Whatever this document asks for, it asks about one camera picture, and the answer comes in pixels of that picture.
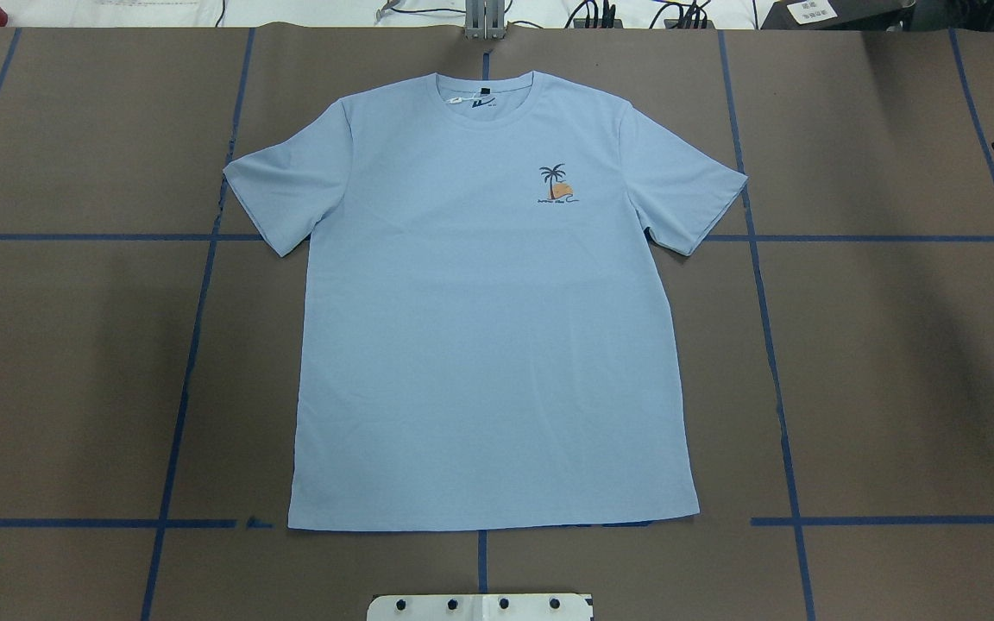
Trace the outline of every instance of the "shirt's right sleeve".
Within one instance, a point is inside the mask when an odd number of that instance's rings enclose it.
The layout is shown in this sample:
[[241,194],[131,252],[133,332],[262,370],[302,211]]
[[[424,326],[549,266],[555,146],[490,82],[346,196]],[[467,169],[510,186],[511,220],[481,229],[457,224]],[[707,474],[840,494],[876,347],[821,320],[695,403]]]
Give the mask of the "shirt's right sleeve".
[[338,101],[288,141],[233,160],[224,176],[263,239],[284,256],[343,199],[350,168],[351,126]]

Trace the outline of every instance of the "white label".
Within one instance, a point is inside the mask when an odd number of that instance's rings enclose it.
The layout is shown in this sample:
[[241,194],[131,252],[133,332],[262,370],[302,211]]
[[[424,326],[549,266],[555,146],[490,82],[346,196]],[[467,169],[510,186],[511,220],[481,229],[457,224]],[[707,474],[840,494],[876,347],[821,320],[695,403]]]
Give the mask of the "white label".
[[798,24],[833,20],[839,16],[828,0],[805,0],[804,3],[789,4],[789,13]]

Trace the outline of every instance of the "embroidered logo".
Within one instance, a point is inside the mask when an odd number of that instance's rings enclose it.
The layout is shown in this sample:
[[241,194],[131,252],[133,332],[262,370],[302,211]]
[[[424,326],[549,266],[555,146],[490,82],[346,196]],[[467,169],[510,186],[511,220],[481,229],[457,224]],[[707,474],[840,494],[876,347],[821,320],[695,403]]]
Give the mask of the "embroidered logo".
[[539,167],[544,183],[547,184],[547,198],[539,199],[538,202],[577,202],[577,199],[573,198],[573,188],[568,182],[563,181],[565,179],[563,166],[565,165],[555,164],[550,168]]

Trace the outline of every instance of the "shirt's left sleeve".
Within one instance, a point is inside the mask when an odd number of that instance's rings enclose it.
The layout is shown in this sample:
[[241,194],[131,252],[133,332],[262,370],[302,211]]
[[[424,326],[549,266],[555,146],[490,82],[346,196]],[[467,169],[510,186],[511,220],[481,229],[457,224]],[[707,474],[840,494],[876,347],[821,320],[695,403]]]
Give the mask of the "shirt's left sleeve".
[[746,184],[745,174],[630,106],[620,119],[620,168],[628,199],[651,239],[685,255],[693,254]]

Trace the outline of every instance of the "short sleeve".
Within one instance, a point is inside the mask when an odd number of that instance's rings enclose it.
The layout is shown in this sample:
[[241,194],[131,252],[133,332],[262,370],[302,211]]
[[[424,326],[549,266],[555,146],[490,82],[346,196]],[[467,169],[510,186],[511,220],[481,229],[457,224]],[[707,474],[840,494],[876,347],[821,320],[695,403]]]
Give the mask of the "short sleeve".
[[659,245],[693,254],[742,192],[746,175],[707,157],[640,111],[620,119],[628,199]]
[[312,232],[343,199],[351,167],[351,127],[336,101],[288,141],[224,168],[252,223],[279,256]]

